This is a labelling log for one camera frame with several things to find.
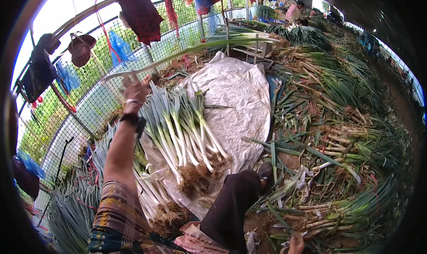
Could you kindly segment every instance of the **black bag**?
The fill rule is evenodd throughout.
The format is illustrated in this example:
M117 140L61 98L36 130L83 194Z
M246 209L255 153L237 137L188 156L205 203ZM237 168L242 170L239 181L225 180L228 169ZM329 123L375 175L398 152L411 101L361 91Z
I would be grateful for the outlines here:
M29 68L22 78L29 103L35 102L57 77L48 53L52 54L61 42L57 40L51 43L52 37L52 34L44 34L31 52Z

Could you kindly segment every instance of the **silver bracelet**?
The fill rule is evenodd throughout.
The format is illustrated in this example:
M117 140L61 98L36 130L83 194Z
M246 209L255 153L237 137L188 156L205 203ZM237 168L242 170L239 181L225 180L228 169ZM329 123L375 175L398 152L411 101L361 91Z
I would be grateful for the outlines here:
M141 106L143 105L143 103L139 102L136 99L126 99L126 104L130 104L130 103L135 103L135 104L138 104L138 105L141 105Z

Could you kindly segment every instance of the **hand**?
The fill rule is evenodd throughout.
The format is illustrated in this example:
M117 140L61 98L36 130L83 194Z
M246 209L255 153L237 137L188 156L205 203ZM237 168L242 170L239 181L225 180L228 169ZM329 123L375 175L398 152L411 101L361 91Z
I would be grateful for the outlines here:
M303 250L304 240L302 239L302 235L295 232L290 240L288 254L301 254Z
M136 76L136 73L131 75L133 81L131 81L129 76L123 77L122 84L125 87L125 90L120 90L120 92L126 99L134 99L138 101L137 103L126 103L124 112L137 114L142 104L146 100L148 84L143 85Z

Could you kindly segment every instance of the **hanging hat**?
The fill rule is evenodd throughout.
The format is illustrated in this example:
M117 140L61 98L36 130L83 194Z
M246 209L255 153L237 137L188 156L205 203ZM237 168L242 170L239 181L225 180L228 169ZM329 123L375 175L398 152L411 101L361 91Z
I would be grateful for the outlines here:
M91 58L91 49L97 43L97 40L88 34L76 36L68 45L68 51L71 53L71 62L77 67L83 67Z

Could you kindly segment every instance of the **white plastic sheet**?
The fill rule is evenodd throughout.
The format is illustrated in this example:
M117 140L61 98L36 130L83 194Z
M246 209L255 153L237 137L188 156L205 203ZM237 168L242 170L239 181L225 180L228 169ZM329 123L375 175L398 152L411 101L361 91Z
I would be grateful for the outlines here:
M215 57L200 71L191 75L185 84L197 84L206 91L205 105L221 105L228 108L205 110L205 119L224 150L231 156L231 173L250 169L263 151L260 144L248 143L242 137L265 141L270 129L269 86L262 65L252 65L217 52ZM192 88L187 89L193 96ZM149 137L144 134L141 144L147 161L154 170L167 167L166 161ZM188 198L178 191L172 173L163 179L171 197L187 207L202 220L208 209L198 204L200 197Z

